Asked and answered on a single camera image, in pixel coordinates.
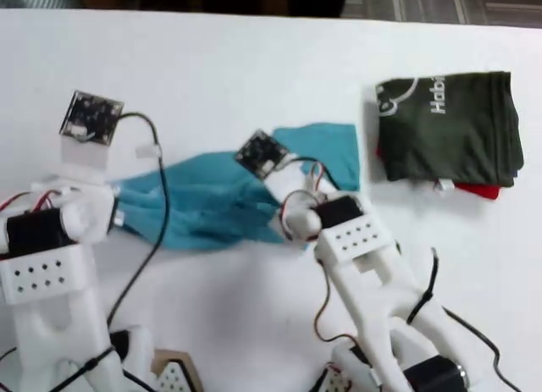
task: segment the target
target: gray carpet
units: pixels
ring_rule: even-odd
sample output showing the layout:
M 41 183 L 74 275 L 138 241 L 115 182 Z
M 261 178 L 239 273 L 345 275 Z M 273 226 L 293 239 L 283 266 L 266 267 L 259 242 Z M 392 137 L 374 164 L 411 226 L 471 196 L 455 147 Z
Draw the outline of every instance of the gray carpet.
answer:
M 542 0 L 346 0 L 343 17 L 542 28 Z

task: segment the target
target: blue cloth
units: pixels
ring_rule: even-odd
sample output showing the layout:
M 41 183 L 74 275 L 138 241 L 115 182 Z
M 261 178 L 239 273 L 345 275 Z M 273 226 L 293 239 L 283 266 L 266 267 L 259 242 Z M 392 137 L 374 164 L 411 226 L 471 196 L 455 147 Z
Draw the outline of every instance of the blue cloth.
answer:
M 359 189 L 356 129 L 351 124 L 280 128 L 273 137 L 300 156 L 316 157 L 342 190 Z M 166 168 L 171 213 L 163 246 L 217 250 L 240 240 L 282 242 L 268 227 L 279 204 L 263 184 L 234 160 L 234 152 L 205 153 Z M 119 183 L 124 226 L 154 242 L 162 226 L 158 172 Z

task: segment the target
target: dark green t-shirt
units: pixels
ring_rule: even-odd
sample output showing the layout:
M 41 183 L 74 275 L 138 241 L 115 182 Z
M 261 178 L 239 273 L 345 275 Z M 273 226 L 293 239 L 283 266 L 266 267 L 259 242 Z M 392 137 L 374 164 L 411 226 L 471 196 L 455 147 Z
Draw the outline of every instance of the dark green t-shirt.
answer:
M 390 80 L 377 94 L 389 180 L 513 185 L 523 153 L 509 73 Z

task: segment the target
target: white 3d-printed part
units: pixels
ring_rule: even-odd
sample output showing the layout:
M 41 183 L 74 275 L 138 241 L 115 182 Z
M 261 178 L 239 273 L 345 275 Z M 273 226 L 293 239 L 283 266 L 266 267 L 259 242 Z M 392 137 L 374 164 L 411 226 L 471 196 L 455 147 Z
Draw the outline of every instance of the white 3d-printed part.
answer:
M 342 373 L 328 368 L 324 381 L 318 392 L 348 392 L 351 391 L 351 381 L 342 376 Z
M 180 364 L 170 362 L 160 374 L 157 385 L 158 392 L 195 392 L 192 390 Z
M 334 264 L 340 264 L 393 242 L 391 233 L 379 219 L 366 214 L 324 229 L 318 238 L 318 253 L 331 256 Z
M 6 303 L 17 305 L 83 290 L 95 278 L 92 258 L 75 245 L 0 262 Z

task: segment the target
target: circuit board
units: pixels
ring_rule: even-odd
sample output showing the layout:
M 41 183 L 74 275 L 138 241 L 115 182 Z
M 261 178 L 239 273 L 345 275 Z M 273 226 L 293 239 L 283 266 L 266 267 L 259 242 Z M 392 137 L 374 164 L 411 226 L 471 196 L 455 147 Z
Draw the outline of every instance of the circuit board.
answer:
M 122 102 L 76 91 L 60 128 L 60 135 L 110 146 L 123 106 Z
M 249 172 L 263 180 L 288 155 L 290 151 L 262 130 L 235 154 L 235 160 Z

